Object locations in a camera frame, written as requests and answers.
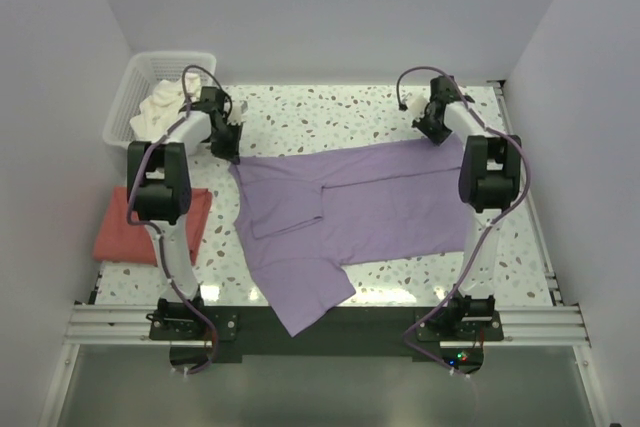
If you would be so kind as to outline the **purple t shirt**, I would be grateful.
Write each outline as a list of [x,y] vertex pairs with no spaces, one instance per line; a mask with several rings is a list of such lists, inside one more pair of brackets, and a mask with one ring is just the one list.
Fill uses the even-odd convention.
[[290,336],[355,294],[349,265],[463,250],[462,159],[423,138],[230,166],[251,278]]

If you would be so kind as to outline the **folded red t shirt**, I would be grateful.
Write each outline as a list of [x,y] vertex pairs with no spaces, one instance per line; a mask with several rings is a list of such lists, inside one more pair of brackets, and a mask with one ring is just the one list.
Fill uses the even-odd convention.
[[[186,233],[191,264],[195,265],[213,202],[207,189],[193,189],[187,215]],[[112,191],[108,208],[93,247],[93,258],[100,262],[125,262],[156,266],[151,239],[143,226],[126,220],[127,189]]]

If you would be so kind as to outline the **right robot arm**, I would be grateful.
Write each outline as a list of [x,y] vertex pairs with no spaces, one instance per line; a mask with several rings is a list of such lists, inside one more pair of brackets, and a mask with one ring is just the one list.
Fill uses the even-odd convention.
[[455,81],[430,81],[430,96],[409,102],[412,126],[440,146],[455,136],[463,146],[458,193],[471,208],[463,268],[446,305],[445,326],[459,340],[469,339],[495,310],[494,269],[500,224],[521,201],[521,141],[491,130],[471,108]]

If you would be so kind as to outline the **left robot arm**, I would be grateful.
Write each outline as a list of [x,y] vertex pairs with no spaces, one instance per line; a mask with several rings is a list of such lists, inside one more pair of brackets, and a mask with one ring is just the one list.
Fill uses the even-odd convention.
[[133,141],[127,149],[126,221],[144,228],[151,240],[166,282],[160,300],[184,304],[171,325],[185,339],[200,337],[207,327],[207,315],[196,304],[200,287],[187,239],[193,199],[188,157],[208,141],[214,156],[238,163],[247,109],[245,101],[236,103],[221,89],[205,87],[158,139]]

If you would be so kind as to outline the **white crumpled t shirt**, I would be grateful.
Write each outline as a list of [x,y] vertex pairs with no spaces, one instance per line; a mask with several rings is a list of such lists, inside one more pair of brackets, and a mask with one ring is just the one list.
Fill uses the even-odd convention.
[[157,141],[180,118],[184,117],[185,95],[182,83],[161,80],[139,104],[139,113],[129,124],[136,141]]

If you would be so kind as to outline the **white plastic laundry basket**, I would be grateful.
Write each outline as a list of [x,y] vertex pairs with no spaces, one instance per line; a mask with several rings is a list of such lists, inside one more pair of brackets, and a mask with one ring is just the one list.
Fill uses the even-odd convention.
[[162,80],[179,81],[184,68],[195,64],[215,72],[216,57],[202,51],[146,51],[128,62],[112,102],[102,138],[114,149],[126,150],[135,139],[130,119],[139,114],[139,104]]

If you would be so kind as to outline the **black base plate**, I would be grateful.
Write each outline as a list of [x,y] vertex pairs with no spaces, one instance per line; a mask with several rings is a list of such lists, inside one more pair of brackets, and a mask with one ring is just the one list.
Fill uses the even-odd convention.
[[180,303],[161,301],[146,318],[150,339],[169,342],[174,367],[240,363],[249,356],[409,357],[442,360],[473,373],[482,366],[484,346],[505,338],[498,314],[464,318],[452,309],[429,312],[336,307],[295,336],[270,307],[203,306],[194,314]]

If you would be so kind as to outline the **aluminium side rail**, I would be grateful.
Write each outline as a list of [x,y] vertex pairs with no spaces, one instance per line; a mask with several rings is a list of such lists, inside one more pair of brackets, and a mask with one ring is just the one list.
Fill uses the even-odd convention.
[[[505,97],[505,83],[505,80],[499,80],[492,81],[491,85],[493,86],[496,101],[499,105],[500,117],[504,123],[505,129],[508,133],[514,133],[515,130],[513,127],[513,122],[510,118]],[[526,166],[525,172],[523,173],[523,185],[528,186],[528,190],[525,200],[523,201],[523,205],[525,205],[530,225],[530,231],[534,238],[533,245],[535,246],[536,258],[538,260],[536,269],[542,272],[545,278],[546,289],[545,294],[542,295],[542,298],[548,298],[550,304],[553,307],[564,306],[565,303],[562,298],[557,274],[554,271],[553,262],[549,255],[545,237],[542,231],[542,226],[540,224],[539,215],[536,209],[536,204],[533,198],[533,191],[531,187],[532,183],[531,179],[529,178],[529,173],[533,173],[531,161],[529,160],[529,156],[526,156],[525,159]]]

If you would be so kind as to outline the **aluminium front rail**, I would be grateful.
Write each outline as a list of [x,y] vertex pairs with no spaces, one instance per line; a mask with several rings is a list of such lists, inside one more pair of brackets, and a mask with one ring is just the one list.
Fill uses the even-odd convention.
[[[197,345],[205,339],[205,329],[173,326],[151,320],[151,306],[77,305],[67,324],[64,341],[68,344]],[[411,331],[419,342],[442,344],[498,344],[513,346],[588,346],[590,339],[580,309],[567,307],[499,307],[490,321],[466,321],[453,332],[438,333],[421,320],[428,312],[418,307],[337,307],[302,333],[291,336],[270,307],[212,306],[205,312],[212,317],[218,339],[231,343],[255,334],[259,339],[303,341],[311,338],[329,341],[369,336],[380,340],[389,334],[393,340]]]

